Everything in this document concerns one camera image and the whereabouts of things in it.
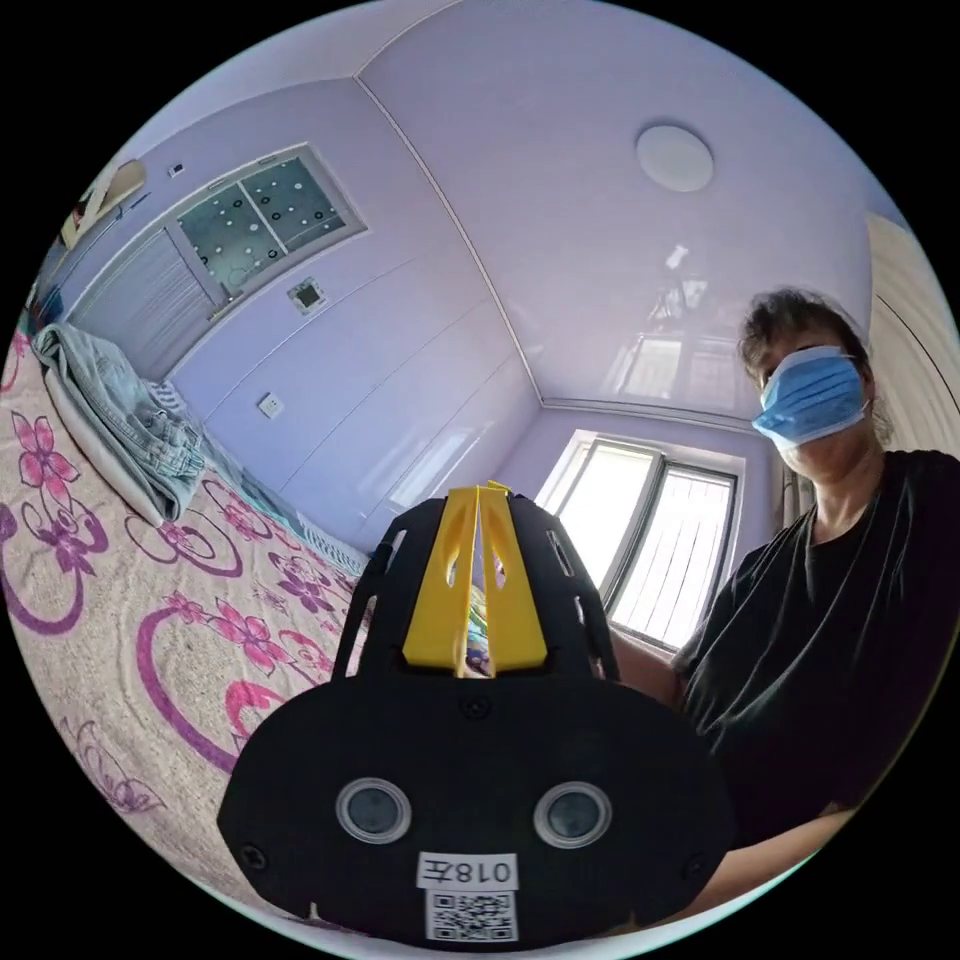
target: person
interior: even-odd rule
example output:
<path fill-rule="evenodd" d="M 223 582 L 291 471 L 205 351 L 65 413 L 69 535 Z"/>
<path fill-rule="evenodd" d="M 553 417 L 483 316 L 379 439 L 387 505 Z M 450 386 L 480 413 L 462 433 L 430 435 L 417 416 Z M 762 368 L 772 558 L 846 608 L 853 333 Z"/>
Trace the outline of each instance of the person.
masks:
<path fill-rule="evenodd" d="M 884 450 L 841 311 L 760 296 L 739 354 L 755 428 L 815 504 L 747 554 L 671 662 L 612 629 L 621 682 L 689 719 L 734 810 L 734 848 L 683 916 L 781 876 L 846 823 L 919 722 L 960 623 L 960 461 Z"/>

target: thermostat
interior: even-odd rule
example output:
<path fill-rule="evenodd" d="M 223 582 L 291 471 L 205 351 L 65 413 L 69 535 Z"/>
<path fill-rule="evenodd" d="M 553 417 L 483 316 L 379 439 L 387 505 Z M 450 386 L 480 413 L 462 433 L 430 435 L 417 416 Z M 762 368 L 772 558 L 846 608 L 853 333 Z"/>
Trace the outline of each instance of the thermostat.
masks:
<path fill-rule="evenodd" d="M 327 295 L 314 280 L 304 280 L 303 283 L 297 284 L 292 290 L 287 291 L 287 296 L 304 316 L 315 313 L 327 302 Z"/>

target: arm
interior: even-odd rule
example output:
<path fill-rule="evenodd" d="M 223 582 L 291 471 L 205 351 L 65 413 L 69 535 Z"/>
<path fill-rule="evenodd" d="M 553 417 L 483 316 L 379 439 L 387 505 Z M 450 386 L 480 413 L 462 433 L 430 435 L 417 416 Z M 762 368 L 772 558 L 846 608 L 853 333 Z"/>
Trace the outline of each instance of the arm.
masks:
<path fill-rule="evenodd" d="M 776 880 L 777 877 L 783 876 L 788 870 L 813 856 L 833 838 L 854 813 L 853 810 L 825 812 L 816 820 L 803 823 L 799 827 L 754 844 L 752 847 L 731 850 L 689 907 L 651 926 L 659 927 L 666 923 L 686 920 L 688 917 L 694 917 L 698 913 L 704 913 L 729 903 L 737 897 L 742 897 L 771 880 Z M 640 929 L 643 928 L 628 923 L 612 930 L 608 936 L 636 933 Z"/>
<path fill-rule="evenodd" d="M 685 684 L 671 662 L 644 649 L 612 626 L 610 640 L 613 643 L 613 655 L 620 667 L 620 682 L 666 707 L 679 709 Z"/>

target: wall socket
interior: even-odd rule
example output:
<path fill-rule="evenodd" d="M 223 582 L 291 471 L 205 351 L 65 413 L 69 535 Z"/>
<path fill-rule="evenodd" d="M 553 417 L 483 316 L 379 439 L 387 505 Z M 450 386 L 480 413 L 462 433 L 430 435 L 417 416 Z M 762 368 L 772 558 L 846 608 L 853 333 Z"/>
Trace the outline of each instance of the wall socket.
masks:
<path fill-rule="evenodd" d="M 260 408 L 260 412 L 270 420 L 283 410 L 283 404 L 280 402 L 280 398 L 272 393 L 268 393 L 257 406 Z"/>

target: screw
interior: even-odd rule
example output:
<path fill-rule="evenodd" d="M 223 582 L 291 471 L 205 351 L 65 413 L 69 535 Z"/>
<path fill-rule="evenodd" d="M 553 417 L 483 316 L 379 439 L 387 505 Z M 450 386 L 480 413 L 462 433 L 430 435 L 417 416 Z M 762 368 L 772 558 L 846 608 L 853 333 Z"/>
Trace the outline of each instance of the screw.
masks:
<path fill-rule="evenodd" d="M 682 876 L 684 880 L 696 880 L 703 873 L 703 854 L 692 856 L 684 865 Z"/>
<path fill-rule="evenodd" d="M 490 713 L 490 701 L 486 697 L 464 697 L 460 711 L 468 720 L 483 720 Z"/>
<path fill-rule="evenodd" d="M 251 870 L 256 870 L 259 873 L 261 870 L 267 869 L 267 858 L 253 844 L 248 843 L 241 847 L 240 856 Z"/>

